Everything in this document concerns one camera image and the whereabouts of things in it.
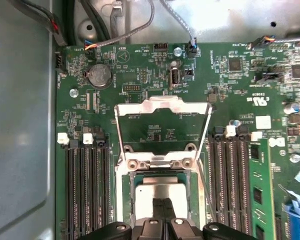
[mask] black memory slot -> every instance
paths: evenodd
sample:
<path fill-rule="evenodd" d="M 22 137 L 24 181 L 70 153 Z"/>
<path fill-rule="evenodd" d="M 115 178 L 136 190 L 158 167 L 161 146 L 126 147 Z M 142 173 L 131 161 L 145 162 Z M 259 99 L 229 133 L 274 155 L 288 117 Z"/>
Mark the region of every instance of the black memory slot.
<path fill-rule="evenodd" d="M 207 145 L 207 155 L 208 155 L 208 173 L 209 173 L 209 198 L 212 205 L 212 210 L 217 211 L 216 203 L 216 161 L 215 161 L 215 152 L 214 152 L 214 138 L 208 136 L 209 143 Z"/>
<path fill-rule="evenodd" d="M 220 137 L 215 138 L 214 154 L 216 159 L 217 175 L 217 221 L 224 225 L 229 225 L 229 206 L 227 189 L 227 166 L 226 166 L 226 143 Z"/>
<path fill-rule="evenodd" d="M 73 168 L 73 182 L 75 185 L 74 191 L 74 225 L 75 225 L 75 234 L 74 239 L 78 239 L 81 235 L 81 149 L 75 148 L 74 150 L 74 168 Z"/>
<path fill-rule="evenodd" d="M 85 149 L 80 149 L 80 232 L 81 236 L 86 234 L 86 214 L 85 214 L 85 195 L 86 195 L 86 172 L 85 172 Z"/>
<path fill-rule="evenodd" d="M 102 227 L 102 220 L 100 219 L 100 173 L 99 173 L 99 154 L 96 148 L 92 152 L 92 212 L 93 212 L 93 222 L 92 230 L 97 230 Z"/>
<path fill-rule="evenodd" d="M 66 239 L 74 239 L 74 203 L 72 200 L 73 196 L 73 178 L 72 178 L 72 169 L 73 169 L 73 155 L 72 151 L 69 149 L 65 150 L 65 201 L 66 201 L 66 210 L 65 210 L 65 225 L 67 227 Z"/>
<path fill-rule="evenodd" d="M 91 230 L 91 182 L 90 182 L 90 162 L 92 157 L 92 148 L 81 148 L 80 159 L 80 220 L 81 220 L 81 235 L 84 236 L 90 233 Z"/>
<path fill-rule="evenodd" d="M 241 231 L 245 234 L 252 235 L 248 142 L 248 136 L 238 137 L 239 203 L 241 212 Z"/>
<path fill-rule="evenodd" d="M 226 168 L 229 226 L 241 231 L 238 153 L 237 142 L 233 138 L 226 140 Z"/>
<path fill-rule="evenodd" d="M 102 196 L 101 196 L 101 211 L 102 211 L 102 226 L 109 224 L 110 216 L 110 166 L 108 157 L 108 147 L 106 145 L 98 148 L 99 162 L 101 163 L 101 183 L 102 183 Z"/>
<path fill-rule="evenodd" d="M 66 224 L 67 239 L 76 240 L 80 236 L 80 150 L 66 150 Z"/>

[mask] green circuit board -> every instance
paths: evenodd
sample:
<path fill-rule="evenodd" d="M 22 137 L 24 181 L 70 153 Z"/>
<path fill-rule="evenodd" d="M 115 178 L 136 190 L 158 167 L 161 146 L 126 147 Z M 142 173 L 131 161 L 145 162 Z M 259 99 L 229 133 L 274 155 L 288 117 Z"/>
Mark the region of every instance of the green circuit board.
<path fill-rule="evenodd" d="M 177 47 L 182 49 L 179 57 L 174 55 Z M 76 239 L 118 220 L 116 165 L 121 151 L 114 108 L 152 96 L 212 104 L 200 159 L 218 222 L 259 239 L 291 239 L 283 210 L 289 198 L 284 190 L 300 195 L 300 181 L 295 179 L 300 161 L 291 161 L 292 154 L 300 156 L 300 43 L 255 50 L 246 43 L 199 43 L 193 58 L 188 58 L 185 43 L 109 45 L 91 52 L 71 46 L 60 49 L 58 60 L 56 133 L 70 139 L 56 144 L 58 239 Z M 96 64 L 111 71 L 106 89 L 92 87 L 85 75 Z M 176 82 L 172 69 L 177 69 Z M 70 96 L 71 90 L 77 91 L 76 97 Z M 299 105 L 298 114 L 284 112 L 291 103 Z M 189 143 L 199 147 L 206 116 L 158 109 L 119 120 L 125 145 L 134 152 L 164 155 L 183 151 Z M 229 138 L 224 131 L 232 120 L 241 125 Z M 253 132 L 262 139 L 251 141 Z M 89 147 L 83 144 L 85 133 L 94 138 Z M 260 162 L 252 145 L 260 146 Z M 196 173 L 153 174 L 178 175 L 180 182 L 188 176 L 189 211 L 198 213 L 193 214 L 195 224 L 212 220 Z M 131 186 L 139 178 L 132 181 L 131 176 L 122 176 L 122 217 L 133 225 Z"/>

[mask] gray metal panel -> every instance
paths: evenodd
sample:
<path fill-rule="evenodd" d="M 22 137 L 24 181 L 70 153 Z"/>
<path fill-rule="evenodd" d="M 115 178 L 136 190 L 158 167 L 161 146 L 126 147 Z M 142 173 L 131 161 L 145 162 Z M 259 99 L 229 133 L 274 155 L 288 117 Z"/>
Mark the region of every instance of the gray metal panel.
<path fill-rule="evenodd" d="M 50 4 L 49 0 L 34 2 L 45 7 Z M 51 42 L 46 29 L 0 0 L 0 239 L 3 240 L 44 239 L 54 232 Z"/>
<path fill-rule="evenodd" d="M 113 0 L 91 1 L 100 10 Z M 122 1 L 128 15 L 118 21 L 120 34 L 144 24 L 150 16 L 148 1 Z M 155 16 L 152 25 L 132 36 L 128 43 L 187 42 L 188 34 L 159 0 L 153 2 Z M 282 38 L 294 32 L 300 33 L 300 0 L 170 0 L 169 3 L 193 28 L 199 42 L 248 42 L 263 35 Z M 102 9 L 107 24 L 110 11 L 110 6 Z M 86 18 L 77 2 L 75 25 Z M 276 27 L 271 27 L 271 22 L 276 22 Z"/>

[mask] screw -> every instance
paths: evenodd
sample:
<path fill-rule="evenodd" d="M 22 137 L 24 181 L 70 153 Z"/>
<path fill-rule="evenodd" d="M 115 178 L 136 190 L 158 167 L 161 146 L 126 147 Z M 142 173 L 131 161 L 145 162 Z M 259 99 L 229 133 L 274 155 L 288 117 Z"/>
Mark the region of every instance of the screw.
<path fill-rule="evenodd" d="M 300 162 L 300 155 L 299 154 L 295 154 L 295 153 L 292 153 L 291 156 L 290 156 L 290 161 L 294 164 Z"/>
<path fill-rule="evenodd" d="M 124 229 L 126 229 L 126 226 L 125 225 L 119 225 L 119 226 L 116 226 L 116 229 L 124 230 Z"/>
<path fill-rule="evenodd" d="M 69 91 L 69 94 L 70 94 L 70 97 L 72 98 L 76 98 L 79 96 L 79 91 L 78 89 L 75 89 L 75 88 L 72 88 L 70 91 Z"/>
<path fill-rule="evenodd" d="M 137 169 L 137 166 L 138 166 L 138 163 L 137 163 L 137 161 L 136 160 L 130 160 L 129 162 L 128 162 L 128 169 L 129 170 L 135 170 L 135 169 Z"/>
<path fill-rule="evenodd" d="M 180 57 L 182 55 L 182 49 L 180 47 L 176 47 L 174 50 L 173 50 L 173 54 L 176 56 L 176 57 Z"/>
<path fill-rule="evenodd" d="M 184 223 L 184 221 L 182 219 L 176 219 L 176 220 L 174 220 L 174 222 L 179 225 Z"/>
<path fill-rule="evenodd" d="M 185 158 L 182 160 L 182 167 L 184 169 L 190 169 L 192 168 L 193 162 L 191 158 Z"/>
<path fill-rule="evenodd" d="M 210 225 L 209 228 L 212 230 L 212 231 L 218 231 L 219 228 L 216 226 L 216 225 Z"/>

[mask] motherboard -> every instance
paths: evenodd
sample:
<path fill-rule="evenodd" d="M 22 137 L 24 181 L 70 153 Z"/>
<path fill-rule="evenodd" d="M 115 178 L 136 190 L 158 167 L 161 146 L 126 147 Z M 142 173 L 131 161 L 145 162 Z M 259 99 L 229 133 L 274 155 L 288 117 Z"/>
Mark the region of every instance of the motherboard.
<path fill-rule="evenodd" d="M 300 42 L 68 46 L 56 59 L 57 239 L 151 217 L 156 177 L 198 228 L 300 240 Z"/>

